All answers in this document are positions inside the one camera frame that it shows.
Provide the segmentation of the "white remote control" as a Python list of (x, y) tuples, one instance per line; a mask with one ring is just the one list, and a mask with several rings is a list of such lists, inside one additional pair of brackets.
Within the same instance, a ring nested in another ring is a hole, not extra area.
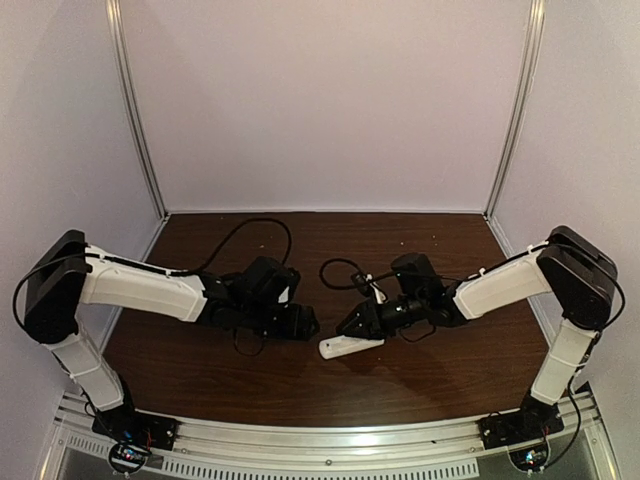
[(383, 346), (385, 340), (369, 340), (344, 335), (324, 339), (319, 342), (318, 351), (324, 360), (331, 360), (346, 355)]

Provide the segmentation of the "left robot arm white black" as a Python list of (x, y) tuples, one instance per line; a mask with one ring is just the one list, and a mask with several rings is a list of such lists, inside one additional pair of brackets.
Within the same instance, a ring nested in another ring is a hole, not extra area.
[(98, 424), (130, 438), (141, 419), (125, 381), (99, 353), (76, 317), (79, 305), (111, 305), (261, 339), (308, 341), (319, 331), (310, 306), (294, 302), (301, 276), (259, 256), (242, 272), (215, 275), (173, 270), (112, 255), (69, 230), (18, 282), (12, 313), (18, 326), (45, 346), (80, 386)]

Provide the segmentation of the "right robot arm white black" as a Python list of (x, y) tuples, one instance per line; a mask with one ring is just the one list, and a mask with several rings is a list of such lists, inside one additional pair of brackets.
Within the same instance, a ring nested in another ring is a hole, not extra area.
[(384, 344), (417, 322), (457, 328), (503, 307), (550, 294), (562, 321), (551, 347), (518, 411), (518, 425), (541, 431), (556, 415), (556, 405), (586, 363), (604, 331), (617, 320), (613, 300), (624, 296), (615, 263), (571, 228), (561, 225), (548, 238), (503, 262), (445, 285), (424, 254), (409, 253), (391, 264), (401, 293), (381, 295), (377, 278), (357, 273), (353, 288), (365, 299), (320, 342), (324, 359)]

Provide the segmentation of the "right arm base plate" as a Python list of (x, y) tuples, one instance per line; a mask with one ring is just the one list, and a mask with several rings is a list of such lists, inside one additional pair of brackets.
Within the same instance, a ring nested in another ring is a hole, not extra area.
[(494, 412), (479, 419), (477, 425), (486, 450), (543, 440), (564, 429), (557, 407), (547, 412), (526, 409)]

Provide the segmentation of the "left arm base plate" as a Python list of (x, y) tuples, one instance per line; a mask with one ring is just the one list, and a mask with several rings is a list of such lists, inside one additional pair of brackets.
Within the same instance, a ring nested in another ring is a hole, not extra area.
[(122, 405), (107, 411), (98, 410), (92, 431), (115, 441), (171, 451), (178, 426), (174, 418), (141, 413)]

